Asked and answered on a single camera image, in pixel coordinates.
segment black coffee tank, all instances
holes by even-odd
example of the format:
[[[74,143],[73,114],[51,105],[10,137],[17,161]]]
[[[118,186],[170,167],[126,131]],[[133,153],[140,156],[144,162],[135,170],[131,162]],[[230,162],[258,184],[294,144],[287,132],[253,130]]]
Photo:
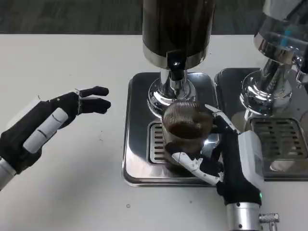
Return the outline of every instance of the black coffee tank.
[[[200,64],[209,43],[215,0],[143,0],[143,51],[168,69],[167,54],[179,51],[185,69]]]

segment metal grate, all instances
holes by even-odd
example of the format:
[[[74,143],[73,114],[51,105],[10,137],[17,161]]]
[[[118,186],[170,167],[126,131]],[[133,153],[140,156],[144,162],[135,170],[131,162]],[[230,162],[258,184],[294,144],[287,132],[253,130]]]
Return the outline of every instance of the metal grate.
[[[308,157],[303,131],[295,119],[252,118],[249,125],[261,140],[265,158],[294,160]]]
[[[161,123],[153,123],[150,127],[150,161],[153,164],[166,164],[164,138]]]

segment white countertop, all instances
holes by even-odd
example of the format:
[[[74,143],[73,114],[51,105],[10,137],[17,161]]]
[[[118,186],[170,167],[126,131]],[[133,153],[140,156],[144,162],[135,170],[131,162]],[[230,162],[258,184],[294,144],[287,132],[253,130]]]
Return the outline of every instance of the white countertop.
[[[194,68],[260,67],[252,36],[212,36]],[[226,210],[210,188],[133,188],[121,177],[129,80],[158,71],[141,36],[0,35],[0,131],[35,95],[108,87],[106,115],[81,115],[43,148],[42,158],[0,193],[1,231],[224,231]],[[279,231],[305,231],[307,182],[269,182],[264,213]]]

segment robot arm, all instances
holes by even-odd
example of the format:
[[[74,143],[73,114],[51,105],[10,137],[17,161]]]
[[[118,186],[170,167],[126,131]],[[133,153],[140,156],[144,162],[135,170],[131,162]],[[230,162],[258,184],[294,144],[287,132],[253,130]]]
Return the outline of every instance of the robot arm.
[[[107,88],[94,87],[74,90],[49,101],[37,99],[12,119],[0,137],[0,190],[16,174],[32,166],[40,158],[42,146],[77,115],[106,113],[110,102],[89,96],[108,93]]]
[[[214,118],[212,132],[220,134],[220,144],[213,150],[218,155],[192,157],[172,143],[166,149],[196,177],[216,185],[227,207],[230,231],[260,231],[260,192],[264,185],[261,142],[253,131],[240,133],[219,109],[205,106]],[[223,163],[218,162],[220,153]]]

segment espresso machine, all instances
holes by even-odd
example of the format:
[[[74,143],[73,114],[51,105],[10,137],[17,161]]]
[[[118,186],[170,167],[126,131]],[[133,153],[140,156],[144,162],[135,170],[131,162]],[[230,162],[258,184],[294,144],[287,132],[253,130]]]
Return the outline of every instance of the espresso machine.
[[[261,139],[265,180],[307,180],[308,1],[266,0],[254,44],[264,65],[217,74],[219,108]]]
[[[131,185],[208,185],[166,160],[161,117],[176,100],[218,106],[211,78],[187,71],[206,57],[214,1],[143,1],[143,53],[161,71],[129,83],[123,175]],[[211,135],[206,143],[218,141]]]
[[[161,117],[181,100],[219,108],[239,131],[254,131],[265,180],[308,180],[308,1],[266,0],[254,37],[264,66],[228,68],[213,82],[187,70],[206,57],[214,6],[214,0],[143,1],[144,56],[161,71],[129,83],[124,179],[134,186],[210,186],[166,159]],[[219,140],[210,134],[202,154],[210,156]]]

